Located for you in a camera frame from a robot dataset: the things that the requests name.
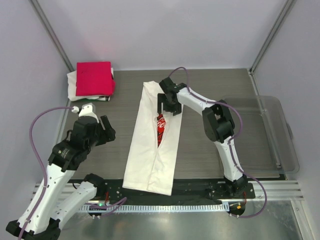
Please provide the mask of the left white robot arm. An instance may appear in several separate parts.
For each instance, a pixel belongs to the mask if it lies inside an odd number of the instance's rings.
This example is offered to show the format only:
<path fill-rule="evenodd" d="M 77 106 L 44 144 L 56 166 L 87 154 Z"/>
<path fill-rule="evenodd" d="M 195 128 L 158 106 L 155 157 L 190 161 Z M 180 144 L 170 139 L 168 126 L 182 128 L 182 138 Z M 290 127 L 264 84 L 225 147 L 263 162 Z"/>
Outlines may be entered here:
<path fill-rule="evenodd" d="M 63 189 L 92 148 L 115 138 L 116 131 L 107 116 L 80 116 L 67 137 L 53 147 L 41 187 L 25 213 L 10 221 L 5 230 L 20 240 L 58 239 L 66 222 L 82 205 L 93 198 L 102 199 L 107 192 L 105 180 L 93 173 L 86 175 L 75 192 L 58 204 Z"/>

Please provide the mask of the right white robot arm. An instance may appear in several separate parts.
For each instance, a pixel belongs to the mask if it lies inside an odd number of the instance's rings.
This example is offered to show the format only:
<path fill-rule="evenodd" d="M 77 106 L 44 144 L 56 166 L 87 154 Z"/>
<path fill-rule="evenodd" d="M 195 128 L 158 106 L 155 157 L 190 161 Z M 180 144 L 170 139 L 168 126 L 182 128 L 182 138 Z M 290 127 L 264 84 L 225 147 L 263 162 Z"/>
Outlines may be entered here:
<path fill-rule="evenodd" d="M 163 93 L 157 95 L 157 112 L 182 113 L 187 106 L 202 116 L 204 132 L 219 153 L 225 181 L 225 191 L 231 198 L 243 193 L 248 179 L 241 167 L 235 148 L 235 122 L 225 101 L 215 101 L 193 92 L 185 83 L 176 84 L 170 77 L 163 79 L 159 86 Z"/>

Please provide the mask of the white Coca-Cola t-shirt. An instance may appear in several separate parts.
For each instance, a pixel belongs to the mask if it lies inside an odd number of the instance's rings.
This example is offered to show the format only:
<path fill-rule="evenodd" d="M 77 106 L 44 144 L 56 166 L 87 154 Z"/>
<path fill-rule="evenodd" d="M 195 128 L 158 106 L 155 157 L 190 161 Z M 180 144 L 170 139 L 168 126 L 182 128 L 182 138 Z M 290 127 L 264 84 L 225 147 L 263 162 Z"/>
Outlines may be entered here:
<path fill-rule="evenodd" d="M 172 194 L 182 115 L 163 112 L 158 121 L 155 81 L 143 83 L 123 178 L 123 188 L 170 196 Z"/>

